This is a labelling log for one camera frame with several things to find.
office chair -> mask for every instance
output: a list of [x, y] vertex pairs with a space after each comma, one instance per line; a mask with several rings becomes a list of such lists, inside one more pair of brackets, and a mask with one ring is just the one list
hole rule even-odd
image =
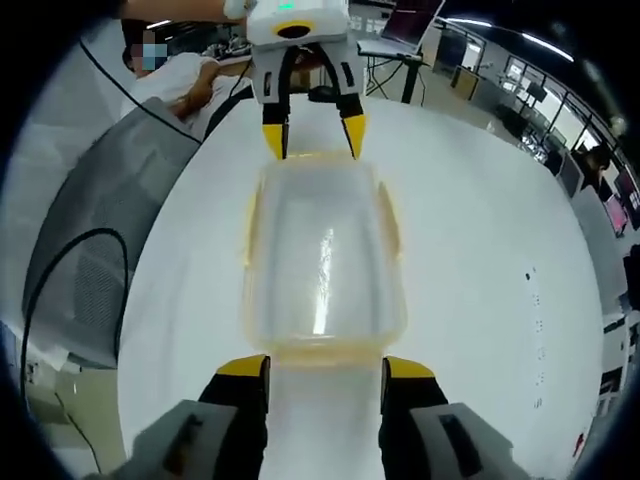
[[[188, 133], [161, 100], [143, 104]], [[80, 158], [45, 218], [31, 256], [22, 310], [46, 266], [76, 236], [98, 227], [123, 237], [129, 276], [162, 204], [199, 145], [140, 108], [116, 123]], [[53, 271], [33, 329], [93, 366], [115, 367], [114, 337], [124, 292], [120, 245], [105, 236], [72, 250]]]

black stand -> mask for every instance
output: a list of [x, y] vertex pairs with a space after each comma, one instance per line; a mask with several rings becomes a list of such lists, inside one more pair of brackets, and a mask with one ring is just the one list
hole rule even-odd
[[411, 103], [411, 97], [413, 96], [413, 89], [416, 86], [416, 79], [418, 78], [418, 71], [422, 66], [422, 62], [415, 60], [402, 60], [407, 67], [407, 78], [404, 81], [404, 90], [402, 91], [402, 103]]

desk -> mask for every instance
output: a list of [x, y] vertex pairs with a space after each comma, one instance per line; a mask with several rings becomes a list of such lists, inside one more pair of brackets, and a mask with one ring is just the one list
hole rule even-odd
[[[348, 148], [333, 105], [291, 100], [291, 153]], [[385, 100], [364, 107], [361, 158], [391, 192], [404, 246], [409, 326], [390, 353], [430, 367], [450, 402], [513, 444], [521, 467], [563, 478], [595, 411], [602, 359], [597, 283], [564, 193], [485, 131]], [[197, 399], [218, 367], [254, 353], [239, 312], [250, 197], [272, 161], [261, 118], [245, 100], [224, 119], [145, 244], [118, 367], [129, 454], [142, 429]]]
[[411, 103], [411, 97], [413, 97], [413, 90], [416, 87], [416, 80], [418, 79], [418, 73], [420, 71], [420, 67], [424, 65], [422, 59], [418, 56], [404, 56], [404, 55], [385, 55], [382, 53], [365, 53], [360, 52], [359, 55], [361, 57], [367, 58], [384, 58], [385, 60], [396, 60], [398, 62], [402, 62], [407, 66], [407, 76], [404, 80], [404, 89], [402, 90], [402, 98], [400, 101], [402, 103]]

ceiling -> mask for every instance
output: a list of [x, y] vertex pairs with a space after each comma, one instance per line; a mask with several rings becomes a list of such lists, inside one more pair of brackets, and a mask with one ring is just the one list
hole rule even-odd
[[[630, 136], [636, 139], [640, 138], [635, 130], [640, 95], [632, 73], [638, 43], [633, 5], [624, 0], [447, 0], [440, 15], [487, 20], [503, 28], [531, 33], [576, 58], [594, 61], [631, 121]], [[566, 27], [568, 34], [559, 38], [552, 28], [554, 23]], [[585, 84], [584, 88], [595, 93], [592, 84]]]

